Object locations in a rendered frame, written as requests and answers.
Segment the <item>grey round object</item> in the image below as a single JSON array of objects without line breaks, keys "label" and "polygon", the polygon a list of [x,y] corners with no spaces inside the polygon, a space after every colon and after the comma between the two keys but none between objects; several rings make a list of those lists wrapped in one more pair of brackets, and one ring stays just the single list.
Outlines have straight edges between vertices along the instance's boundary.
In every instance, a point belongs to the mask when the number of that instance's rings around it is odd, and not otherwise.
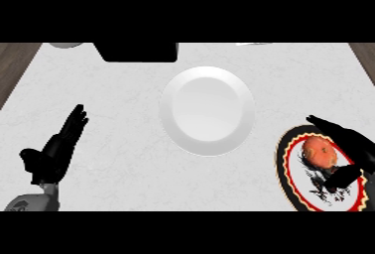
[{"label": "grey round object", "polygon": [[79,46],[82,43],[50,43],[50,45],[57,49],[69,49]]}]

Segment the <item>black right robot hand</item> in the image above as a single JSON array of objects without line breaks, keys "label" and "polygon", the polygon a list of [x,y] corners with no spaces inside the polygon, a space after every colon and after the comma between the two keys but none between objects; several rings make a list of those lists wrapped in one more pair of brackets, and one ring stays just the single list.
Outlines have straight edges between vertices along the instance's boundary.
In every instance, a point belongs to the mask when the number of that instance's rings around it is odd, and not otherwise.
[{"label": "black right robot hand", "polygon": [[345,189],[360,177],[360,171],[370,175],[375,174],[375,143],[357,131],[341,127],[313,115],[308,115],[305,120],[332,139],[352,162],[352,165],[338,168],[323,183],[329,189]]}]

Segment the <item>black box appliance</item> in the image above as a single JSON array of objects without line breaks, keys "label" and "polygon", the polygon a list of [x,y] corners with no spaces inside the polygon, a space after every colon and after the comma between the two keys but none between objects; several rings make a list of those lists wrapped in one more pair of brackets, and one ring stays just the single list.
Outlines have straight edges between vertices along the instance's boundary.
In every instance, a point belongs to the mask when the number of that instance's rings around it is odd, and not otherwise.
[{"label": "black box appliance", "polygon": [[174,63],[177,43],[94,43],[102,59],[109,63]]}]

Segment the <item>plain white plate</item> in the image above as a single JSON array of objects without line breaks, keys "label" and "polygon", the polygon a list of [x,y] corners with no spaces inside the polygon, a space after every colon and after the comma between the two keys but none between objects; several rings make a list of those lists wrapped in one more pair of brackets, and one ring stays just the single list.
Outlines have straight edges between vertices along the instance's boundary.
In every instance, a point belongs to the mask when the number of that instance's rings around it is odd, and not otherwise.
[{"label": "plain white plate", "polygon": [[165,85],[159,120],[174,144],[215,157],[236,150],[255,123],[255,101],[243,81],[215,66],[183,70]]}]

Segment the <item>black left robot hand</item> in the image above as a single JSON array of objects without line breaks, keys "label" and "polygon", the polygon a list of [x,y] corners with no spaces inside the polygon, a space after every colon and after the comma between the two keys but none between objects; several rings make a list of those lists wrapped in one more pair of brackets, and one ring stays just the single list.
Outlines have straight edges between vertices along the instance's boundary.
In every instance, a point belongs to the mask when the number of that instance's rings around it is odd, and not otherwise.
[{"label": "black left robot hand", "polygon": [[20,151],[25,171],[32,174],[32,185],[56,184],[65,177],[87,123],[84,106],[78,104],[60,132],[51,136],[42,150],[26,148]]}]

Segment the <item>orange squash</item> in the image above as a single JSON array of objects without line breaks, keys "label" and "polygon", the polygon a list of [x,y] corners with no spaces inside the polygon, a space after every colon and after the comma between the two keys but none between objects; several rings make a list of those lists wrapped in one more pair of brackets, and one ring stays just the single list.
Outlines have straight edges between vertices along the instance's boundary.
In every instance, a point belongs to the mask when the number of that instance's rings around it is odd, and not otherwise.
[{"label": "orange squash", "polygon": [[307,161],[317,167],[329,169],[336,164],[336,153],[330,143],[320,137],[311,136],[305,139],[302,146],[302,155]]}]

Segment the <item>black rimmed decorated plate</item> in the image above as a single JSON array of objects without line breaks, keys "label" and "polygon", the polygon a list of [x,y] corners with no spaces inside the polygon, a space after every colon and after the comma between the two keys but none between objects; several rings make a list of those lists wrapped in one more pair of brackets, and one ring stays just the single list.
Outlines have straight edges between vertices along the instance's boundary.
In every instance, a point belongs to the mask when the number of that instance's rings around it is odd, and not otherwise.
[{"label": "black rimmed decorated plate", "polygon": [[302,144],[310,137],[323,139],[335,152],[335,167],[352,163],[332,139],[313,125],[292,127],[280,136],[274,165],[283,195],[296,211],[375,211],[370,175],[360,177],[345,189],[327,190],[323,182],[329,171],[319,170],[302,157]]}]

